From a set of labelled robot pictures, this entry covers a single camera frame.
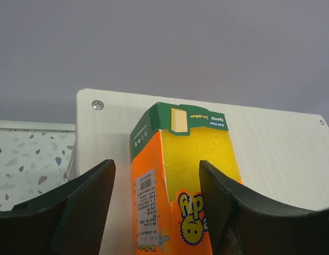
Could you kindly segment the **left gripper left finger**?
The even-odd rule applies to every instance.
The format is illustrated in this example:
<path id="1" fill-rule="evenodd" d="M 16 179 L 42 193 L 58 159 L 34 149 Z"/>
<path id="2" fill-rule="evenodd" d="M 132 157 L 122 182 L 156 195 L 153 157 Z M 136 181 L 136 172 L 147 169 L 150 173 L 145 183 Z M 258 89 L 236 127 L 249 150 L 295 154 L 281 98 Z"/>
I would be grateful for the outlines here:
<path id="1" fill-rule="evenodd" d="M 99 254 L 115 180 L 108 159 L 36 198 L 0 211 L 0 254 Z"/>

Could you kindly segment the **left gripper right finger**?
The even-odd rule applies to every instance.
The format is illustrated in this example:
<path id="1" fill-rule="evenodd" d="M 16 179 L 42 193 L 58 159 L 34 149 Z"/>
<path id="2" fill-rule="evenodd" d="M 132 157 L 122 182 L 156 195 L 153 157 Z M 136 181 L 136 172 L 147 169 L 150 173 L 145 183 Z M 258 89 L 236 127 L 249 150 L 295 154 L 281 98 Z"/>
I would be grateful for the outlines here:
<path id="1" fill-rule="evenodd" d="M 329 208 L 268 198 L 206 160 L 199 180 L 213 254 L 329 254 Z"/>

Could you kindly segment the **green orange sponge box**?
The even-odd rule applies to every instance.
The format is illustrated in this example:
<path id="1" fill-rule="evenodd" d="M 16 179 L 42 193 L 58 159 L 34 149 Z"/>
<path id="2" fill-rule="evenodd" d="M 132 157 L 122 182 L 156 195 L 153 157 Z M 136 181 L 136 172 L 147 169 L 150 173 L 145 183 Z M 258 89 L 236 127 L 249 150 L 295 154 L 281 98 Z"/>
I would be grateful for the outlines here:
<path id="1" fill-rule="evenodd" d="M 130 134 L 136 254 L 211 254 L 200 191 L 207 160 L 241 181 L 223 113 L 158 102 Z"/>

